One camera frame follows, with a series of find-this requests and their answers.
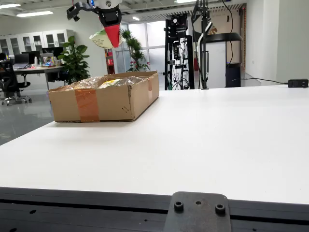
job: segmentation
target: ceiling light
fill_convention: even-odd
[[[42,12],[33,12],[27,14],[18,14],[17,17],[31,17],[31,16],[39,16],[39,15],[51,15],[53,12],[51,11],[42,11]]]
[[[191,1],[197,1],[197,0],[175,0],[176,3],[185,3],[185,2],[191,2]]]
[[[20,5],[19,4],[0,5],[0,9],[11,8],[11,7],[16,7],[16,6],[20,6]]]

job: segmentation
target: door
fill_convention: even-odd
[[[24,46],[24,50],[25,52],[31,52],[32,51],[32,41],[30,39],[30,35],[29,34],[23,34],[21,35],[22,37],[22,41],[23,41],[23,46]]]
[[[43,32],[46,47],[62,47],[68,42],[67,30],[54,30]]]
[[[42,32],[34,32],[29,34],[21,34],[23,42],[23,51],[41,51],[44,47],[44,39]]]
[[[34,51],[41,51],[44,45],[44,39],[43,39],[43,33],[33,33],[32,34],[33,38],[33,49]]]
[[[21,54],[19,35],[5,36],[5,39],[6,39],[6,43],[8,46],[10,56]]]
[[[9,45],[6,40],[6,38],[0,38],[0,47],[3,53],[5,53],[7,56],[10,54],[9,52]]]
[[[57,47],[62,47],[65,42],[68,42],[66,31],[56,31]]]
[[[53,31],[43,32],[45,47],[57,47],[57,37]]]

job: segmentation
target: green plant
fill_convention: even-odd
[[[58,59],[63,59],[65,61],[64,71],[68,71],[66,82],[72,84],[76,81],[81,81],[89,77],[88,63],[84,61],[84,58],[88,58],[88,55],[83,55],[87,46],[75,44],[75,37],[69,37],[69,42],[63,44],[63,52]]]
[[[149,70],[150,63],[142,63],[143,61],[145,61],[145,54],[142,51],[142,46],[139,40],[132,36],[132,32],[130,30],[123,30],[121,31],[121,34],[122,37],[125,39],[127,46],[129,47],[130,56],[134,60],[133,62],[131,62],[131,68],[127,72]]]

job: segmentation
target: white tabletop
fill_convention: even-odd
[[[50,123],[0,147],[0,186],[309,203],[309,89],[160,92],[135,122]]]
[[[15,72],[30,72],[30,71],[45,71],[45,70],[54,70],[54,69],[62,69],[63,66],[54,66],[54,67],[47,67],[47,66],[38,66],[36,68],[27,68],[27,69],[14,69]]]

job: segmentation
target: white wall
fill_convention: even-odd
[[[277,80],[308,79],[309,0],[280,0]]]
[[[263,79],[276,80],[278,60],[279,0],[264,1],[263,17]],[[261,81],[262,85],[274,85]]]
[[[264,0],[247,2],[246,73],[263,78]]]
[[[11,16],[0,17],[0,34],[20,34],[37,31],[48,31],[58,29],[71,29],[75,31],[77,44],[84,44],[88,47],[86,55],[90,55],[86,61],[89,63],[91,76],[102,76],[107,74],[105,53],[103,48],[99,48],[89,40],[90,35],[101,30],[102,26],[98,16],[91,12],[81,12],[80,20],[75,22],[73,19],[68,21],[66,8],[52,9],[54,14],[18,18]],[[31,82],[31,88],[46,87],[45,76],[29,75],[27,80]]]
[[[308,9],[309,0],[248,1],[247,74],[279,82],[308,78]]]

